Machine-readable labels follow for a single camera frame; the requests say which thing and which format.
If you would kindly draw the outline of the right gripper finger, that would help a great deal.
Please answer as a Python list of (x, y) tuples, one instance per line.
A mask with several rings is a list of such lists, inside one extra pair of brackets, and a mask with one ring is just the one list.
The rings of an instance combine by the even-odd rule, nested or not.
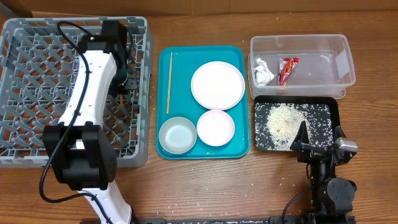
[(345, 137), (346, 137), (346, 135), (345, 135), (345, 133), (343, 132), (341, 126), (337, 126), (337, 127), (335, 128), (335, 130), (334, 130), (334, 138), (335, 138), (335, 139), (338, 139), (338, 138), (345, 138)]
[(291, 146), (291, 151), (310, 151), (311, 146), (309, 145), (307, 124), (305, 121), (300, 123), (298, 133), (294, 138)]

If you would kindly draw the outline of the wooden chopstick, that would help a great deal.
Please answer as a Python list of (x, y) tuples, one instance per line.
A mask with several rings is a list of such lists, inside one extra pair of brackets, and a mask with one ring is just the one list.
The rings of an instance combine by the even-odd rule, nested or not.
[(119, 104), (123, 107), (123, 95), (119, 95)]
[(169, 80), (167, 89), (167, 110), (166, 113), (170, 113), (170, 94), (171, 94), (171, 82), (172, 82), (172, 65), (173, 65), (173, 52), (170, 53), (170, 65), (169, 65)]

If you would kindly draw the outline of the clear white wrapper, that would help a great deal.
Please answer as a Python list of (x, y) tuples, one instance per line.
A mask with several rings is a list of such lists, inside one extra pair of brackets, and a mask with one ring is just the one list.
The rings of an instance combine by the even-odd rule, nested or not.
[(267, 62), (265, 62), (261, 58), (256, 58), (255, 63), (257, 64), (255, 69), (255, 81), (258, 86), (266, 86), (268, 85), (273, 79), (275, 75), (269, 70), (267, 66)]

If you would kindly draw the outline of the red snack wrapper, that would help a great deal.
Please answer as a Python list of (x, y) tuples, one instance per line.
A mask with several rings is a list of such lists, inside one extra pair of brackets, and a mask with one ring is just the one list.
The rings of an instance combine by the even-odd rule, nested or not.
[(278, 85), (285, 86), (287, 83), (287, 78), (292, 73), (292, 70), (299, 63), (298, 57), (292, 58), (281, 58), (279, 60), (279, 76), (278, 76)]

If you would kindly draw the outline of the grey bowl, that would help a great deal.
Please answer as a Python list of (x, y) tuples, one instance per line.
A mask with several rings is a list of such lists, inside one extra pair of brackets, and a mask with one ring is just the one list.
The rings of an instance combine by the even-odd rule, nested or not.
[(196, 143), (197, 129), (187, 118), (173, 117), (159, 129), (160, 145), (171, 154), (188, 152)]

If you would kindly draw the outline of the small pink-white plate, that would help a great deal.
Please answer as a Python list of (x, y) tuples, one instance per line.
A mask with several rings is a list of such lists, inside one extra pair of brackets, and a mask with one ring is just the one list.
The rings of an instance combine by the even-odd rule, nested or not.
[(223, 146), (234, 136), (235, 125), (232, 117), (221, 110), (209, 110), (197, 122), (199, 138), (209, 146)]

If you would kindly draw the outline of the large white plate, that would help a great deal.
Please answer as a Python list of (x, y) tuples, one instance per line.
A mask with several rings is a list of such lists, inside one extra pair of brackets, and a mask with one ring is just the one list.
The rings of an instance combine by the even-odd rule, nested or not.
[(222, 61), (200, 66), (192, 76), (190, 88), (196, 101), (209, 110), (228, 110), (236, 106), (246, 91), (242, 73)]

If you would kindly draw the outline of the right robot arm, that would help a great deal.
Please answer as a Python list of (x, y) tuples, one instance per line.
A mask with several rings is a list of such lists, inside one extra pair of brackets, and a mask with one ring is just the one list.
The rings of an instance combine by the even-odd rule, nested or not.
[(340, 126), (335, 128), (334, 137), (335, 141), (327, 147), (311, 146), (307, 124), (304, 121), (300, 123), (290, 149), (299, 153), (298, 162), (307, 165), (310, 187), (288, 202), (282, 212), (282, 223), (286, 222), (290, 205), (309, 192), (313, 208), (296, 218), (297, 223), (356, 223), (355, 217), (348, 214), (353, 210), (357, 186), (351, 180), (337, 177), (335, 168), (348, 163), (358, 152), (358, 145), (345, 136)]

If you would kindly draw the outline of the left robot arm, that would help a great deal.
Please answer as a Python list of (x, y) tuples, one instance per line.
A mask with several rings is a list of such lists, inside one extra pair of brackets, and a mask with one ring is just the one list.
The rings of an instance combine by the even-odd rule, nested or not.
[(42, 140), (49, 156), (45, 169), (85, 197), (102, 223), (135, 223), (133, 209), (116, 185), (116, 152), (103, 131), (103, 112), (112, 79), (126, 73), (126, 35), (86, 35), (77, 47), (78, 77), (72, 96), (55, 126)]

